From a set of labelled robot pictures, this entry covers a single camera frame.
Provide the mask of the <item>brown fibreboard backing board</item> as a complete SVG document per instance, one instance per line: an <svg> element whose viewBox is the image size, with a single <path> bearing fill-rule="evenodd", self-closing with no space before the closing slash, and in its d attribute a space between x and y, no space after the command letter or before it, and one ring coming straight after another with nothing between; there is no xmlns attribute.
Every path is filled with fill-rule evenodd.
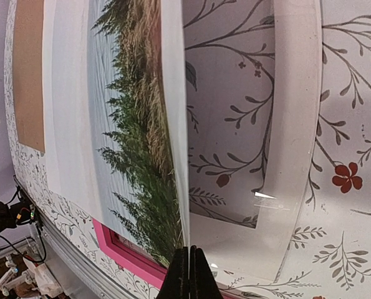
<svg viewBox="0 0 371 299"><path fill-rule="evenodd" d="M45 151L42 94L44 1L16 2L12 85L16 130L21 144Z"/></svg>

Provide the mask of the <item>white mat board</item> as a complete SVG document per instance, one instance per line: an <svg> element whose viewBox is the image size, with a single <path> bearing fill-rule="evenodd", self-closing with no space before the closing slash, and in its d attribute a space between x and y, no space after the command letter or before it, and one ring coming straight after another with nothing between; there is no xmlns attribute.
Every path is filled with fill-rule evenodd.
<svg viewBox="0 0 371 299"><path fill-rule="evenodd" d="M146 250L190 244L181 1L46 1L49 189Z"/></svg>

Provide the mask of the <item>matted landscape photo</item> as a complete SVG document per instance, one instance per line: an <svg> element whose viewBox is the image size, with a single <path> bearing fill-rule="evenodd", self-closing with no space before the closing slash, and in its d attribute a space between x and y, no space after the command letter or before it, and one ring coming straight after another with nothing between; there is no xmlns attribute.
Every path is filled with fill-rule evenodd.
<svg viewBox="0 0 371 299"><path fill-rule="evenodd" d="M114 39L117 93L108 104L114 124L106 136L114 147L100 149L112 171L124 176L131 192L114 196L124 228L154 261L167 267L183 246L178 191L163 89L161 4L108 1L94 27Z"/></svg>

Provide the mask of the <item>clear glazing sheet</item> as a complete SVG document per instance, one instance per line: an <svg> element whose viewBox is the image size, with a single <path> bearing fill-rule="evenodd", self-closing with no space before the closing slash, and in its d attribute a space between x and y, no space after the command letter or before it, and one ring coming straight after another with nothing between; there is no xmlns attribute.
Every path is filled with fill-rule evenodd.
<svg viewBox="0 0 371 299"><path fill-rule="evenodd" d="M307 185L322 82L319 1L184 1L191 243L274 281Z"/></svg>

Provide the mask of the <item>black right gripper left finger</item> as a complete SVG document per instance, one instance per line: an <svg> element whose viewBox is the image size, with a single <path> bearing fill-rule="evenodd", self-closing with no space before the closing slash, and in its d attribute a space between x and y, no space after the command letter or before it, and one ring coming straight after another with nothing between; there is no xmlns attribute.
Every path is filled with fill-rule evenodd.
<svg viewBox="0 0 371 299"><path fill-rule="evenodd" d="M188 247L176 249L156 299L188 299Z"/></svg>

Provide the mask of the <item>pink picture frame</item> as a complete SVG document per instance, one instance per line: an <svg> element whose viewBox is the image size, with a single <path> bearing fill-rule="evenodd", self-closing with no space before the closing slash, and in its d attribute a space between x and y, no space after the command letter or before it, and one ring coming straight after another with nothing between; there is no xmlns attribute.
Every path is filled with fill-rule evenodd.
<svg viewBox="0 0 371 299"><path fill-rule="evenodd" d="M145 255L130 248L121 240L116 239L114 237L115 232L99 221L94 219L93 224L100 249L117 264L131 271L150 285L157 287L160 291L168 268L157 264ZM188 247L188 277L190 277L190 249L191 247ZM221 291L220 293L223 298L234 298L233 295L225 295Z"/></svg>

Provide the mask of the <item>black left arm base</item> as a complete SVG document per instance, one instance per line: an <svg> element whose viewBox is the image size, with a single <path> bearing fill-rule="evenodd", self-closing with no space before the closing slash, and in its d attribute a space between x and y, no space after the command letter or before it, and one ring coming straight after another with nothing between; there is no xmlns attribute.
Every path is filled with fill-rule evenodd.
<svg viewBox="0 0 371 299"><path fill-rule="evenodd" d="M38 233L42 232L42 219L40 213L28 193L21 187L17 187L15 196L19 202L11 206L15 224L22 226L34 224Z"/></svg>

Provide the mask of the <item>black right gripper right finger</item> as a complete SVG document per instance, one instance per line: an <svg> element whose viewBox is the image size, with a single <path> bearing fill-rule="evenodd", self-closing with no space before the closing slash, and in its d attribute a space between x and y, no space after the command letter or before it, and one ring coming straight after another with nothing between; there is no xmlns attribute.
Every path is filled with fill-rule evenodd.
<svg viewBox="0 0 371 299"><path fill-rule="evenodd" d="M203 250L195 245L190 249L189 272L191 299L223 299Z"/></svg>

